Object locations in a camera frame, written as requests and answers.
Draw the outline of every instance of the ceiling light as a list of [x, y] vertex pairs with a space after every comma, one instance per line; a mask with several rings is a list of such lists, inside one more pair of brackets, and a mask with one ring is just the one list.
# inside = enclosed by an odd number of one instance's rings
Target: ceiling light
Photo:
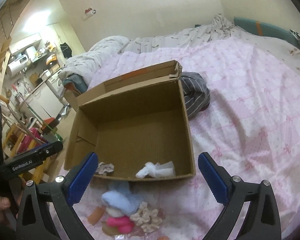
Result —
[[50, 11], [35, 13], [28, 19], [23, 30], [29, 33], [35, 33], [40, 31], [43, 27], [47, 25], [49, 15]]

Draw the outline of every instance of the cabinet door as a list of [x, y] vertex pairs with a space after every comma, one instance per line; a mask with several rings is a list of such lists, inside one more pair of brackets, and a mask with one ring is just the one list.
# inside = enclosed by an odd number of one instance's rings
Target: cabinet door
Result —
[[56, 118], [63, 104], [60, 103], [55, 94], [44, 83], [40, 86], [37, 92], [34, 93], [35, 98], [39, 101], [42, 108], [51, 116]]
[[42, 108], [42, 106], [40, 105], [39, 101], [35, 98], [32, 97], [29, 100], [29, 105], [32, 107], [32, 109], [43, 119], [49, 119], [51, 116]]

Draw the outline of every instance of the cardboard box flap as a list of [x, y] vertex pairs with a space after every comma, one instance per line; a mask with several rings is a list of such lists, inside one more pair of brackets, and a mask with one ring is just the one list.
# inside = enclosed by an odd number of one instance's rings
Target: cardboard box flap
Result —
[[179, 78], [181, 76], [181, 72], [182, 66], [176, 60], [141, 68], [109, 79], [88, 90], [84, 94], [77, 97], [78, 105], [82, 106], [83, 104], [94, 100], [101, 95], [136, 83], [154, 80], [161, 77], [168, 77], [170, 79]]

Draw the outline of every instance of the open cardboard box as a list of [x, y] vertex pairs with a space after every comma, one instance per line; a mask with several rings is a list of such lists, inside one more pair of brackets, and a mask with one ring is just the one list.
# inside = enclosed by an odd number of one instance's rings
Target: open cardboard box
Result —
[[[188, 117], [180, 80], [182, 67], [169, 61], [110, 79], [78, 99], [65, 169], [93, 151], [114, 165], [105, 179], [149, 181], [195, 175]], [[137, 179], [147, 162], [173, 161], [176, 176]]]

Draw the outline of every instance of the metal screw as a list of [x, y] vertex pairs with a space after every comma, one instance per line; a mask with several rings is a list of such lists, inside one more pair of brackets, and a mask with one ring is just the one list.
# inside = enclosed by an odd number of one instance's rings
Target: metal screw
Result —
[[270, 181], [265, 179], [265, 180], [263, 181], [263, 184], [265, 184], [266, 186], [270, 186]]
[[65, 178], [63, 176], [59, 176], [59, 177], [56, 177], [56, 182], [60, 183], [60, 182], [63, 182]]
[[28, 180], [27, 183], [26, 183], [26, 185], [27, 185], [28, 187], [31, 187], [32, 184], [33, 184], [33, 180], [32, 180], [32, 179], [31, 179], [31, 180]]
[[234, 182], [240, 182], [241, 181], [241, 178], [239, 176], [233, 176], [232, 179], [233, 179]]

